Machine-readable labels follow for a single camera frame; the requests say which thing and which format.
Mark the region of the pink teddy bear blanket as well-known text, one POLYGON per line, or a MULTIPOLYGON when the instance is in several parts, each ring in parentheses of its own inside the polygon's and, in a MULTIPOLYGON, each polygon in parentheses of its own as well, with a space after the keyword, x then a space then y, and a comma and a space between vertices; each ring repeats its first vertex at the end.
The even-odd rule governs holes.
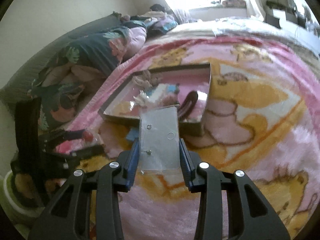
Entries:
POLYGON ((98 132, 107 155, 84 161, 96 170, 130 145, 129 128, 104 121, 98 109, 129 75, 139 70, 209 63, 175 83, 205 93, 187 122, 200 121, 201 136, 185 135, 191 150, 225 172, 244 170, 273 205, 296 239, 319 204, 319 82, 286 46, 248 38, 179 40, 151 46, 91 82, 93 99, 73 128, 98 132))

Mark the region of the small blue box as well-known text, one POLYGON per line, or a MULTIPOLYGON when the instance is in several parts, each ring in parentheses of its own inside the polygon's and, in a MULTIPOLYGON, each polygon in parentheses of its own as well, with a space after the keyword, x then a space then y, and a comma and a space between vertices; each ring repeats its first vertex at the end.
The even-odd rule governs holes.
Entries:
POLYGON ((139 129, 136 127, 131 127, 131 129, 126 135, 126 140, 130 142, 134 142, 136 138, 139 138, 139 129))

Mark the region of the brown banana hair clip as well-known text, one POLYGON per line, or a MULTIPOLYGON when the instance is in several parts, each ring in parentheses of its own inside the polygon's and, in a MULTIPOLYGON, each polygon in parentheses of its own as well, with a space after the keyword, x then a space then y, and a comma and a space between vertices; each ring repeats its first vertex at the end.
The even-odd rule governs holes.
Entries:
POLYGON ((198 98, 199 96, 197 91, 192 90, 188 93, 185 100, 182 102, 182 104, 178 107, 177 110, 177 117, 179 122, 182 122, 191 114, 198 101, 198 98))

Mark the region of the shallow cardboard tray box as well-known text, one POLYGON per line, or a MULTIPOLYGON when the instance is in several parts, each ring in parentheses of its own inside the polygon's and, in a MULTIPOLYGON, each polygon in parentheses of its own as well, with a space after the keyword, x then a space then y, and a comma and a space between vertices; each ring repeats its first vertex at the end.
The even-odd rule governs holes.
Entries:
POLYGON ((111 93, 102 104, 98 113, 107 121, 126 126, 138 126, 139 115, 142 111, 158 107, 178 107, 192 90, 197 91, 198 101, 191 114, 179 122, 180 133, 202 136, 204 133, 204 111, 210 91, 211 65, 210 63, 187 64, 154 68, 149 70, 153 75, 161 75, 158 86, 143 90, 151 103, 145 107, 136 105, 134 96, 142 90, 132 82, 132 77, 142 75, 143 71, 134 72, 111 93))

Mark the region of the dark floral quilt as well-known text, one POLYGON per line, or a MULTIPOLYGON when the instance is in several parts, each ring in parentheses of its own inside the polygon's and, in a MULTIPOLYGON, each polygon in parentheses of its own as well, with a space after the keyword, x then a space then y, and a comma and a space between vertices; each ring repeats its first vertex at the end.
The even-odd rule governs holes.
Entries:
POLYGON ((31 84, 31 98, 41 98, 39 129, 56 129, 74 119, 81 104, 95 94, 124 61, 146 42, 147 25, 137 18, 88 34, 53 55, 31 84))

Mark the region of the stud earrings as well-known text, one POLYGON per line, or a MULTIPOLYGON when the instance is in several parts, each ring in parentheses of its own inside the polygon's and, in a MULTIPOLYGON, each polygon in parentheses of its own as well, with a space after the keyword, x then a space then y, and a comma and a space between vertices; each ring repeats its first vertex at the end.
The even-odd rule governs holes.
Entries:
POLYGON ((150 108, 140 113, 139 164, 143 172, 166 174, 180 168, 177 108, 150 108))

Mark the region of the purple blue pillow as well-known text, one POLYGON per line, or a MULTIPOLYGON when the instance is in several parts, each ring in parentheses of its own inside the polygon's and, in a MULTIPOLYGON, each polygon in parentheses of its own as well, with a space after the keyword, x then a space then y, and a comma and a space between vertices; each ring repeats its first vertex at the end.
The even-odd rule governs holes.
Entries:
POLYGON ((158 18, 153 17, 150 22, 146 22, 145 24, 149 37, 165 35, 178 26, 178 23, 171 15, 165 15, 158 18))

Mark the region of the polka dot bow hair clip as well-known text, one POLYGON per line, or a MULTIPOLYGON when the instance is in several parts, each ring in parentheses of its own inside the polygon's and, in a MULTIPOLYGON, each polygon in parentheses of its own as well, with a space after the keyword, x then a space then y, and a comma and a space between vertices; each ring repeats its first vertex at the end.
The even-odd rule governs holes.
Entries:
POLYGON ((150 90, 158 86, 161 80, 161 75, 153 75, 149 70, 144 70, 142 75, 135 75, 132 77, 132 82, 142 90, 150 90))

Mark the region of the white pearl hair clip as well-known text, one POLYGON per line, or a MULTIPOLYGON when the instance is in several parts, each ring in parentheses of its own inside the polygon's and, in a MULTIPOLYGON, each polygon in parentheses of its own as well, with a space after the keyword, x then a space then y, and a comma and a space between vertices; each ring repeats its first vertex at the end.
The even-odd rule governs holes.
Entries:
POLYGON ((151 103, 149 96, 143 90, 140 90, 139 94, 133 98, 135 104, 141 107, 145 107, 151 103))

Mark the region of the red earrings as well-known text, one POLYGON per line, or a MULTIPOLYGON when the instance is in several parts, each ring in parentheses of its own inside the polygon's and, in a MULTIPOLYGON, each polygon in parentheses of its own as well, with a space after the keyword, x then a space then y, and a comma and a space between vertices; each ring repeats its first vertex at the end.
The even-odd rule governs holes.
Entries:
POLYGON ((58 137, 56 152, 70 153, 83 148, 102 145, 101 136, 91 129, 81 129, 77 131, 64 131, 58 137))

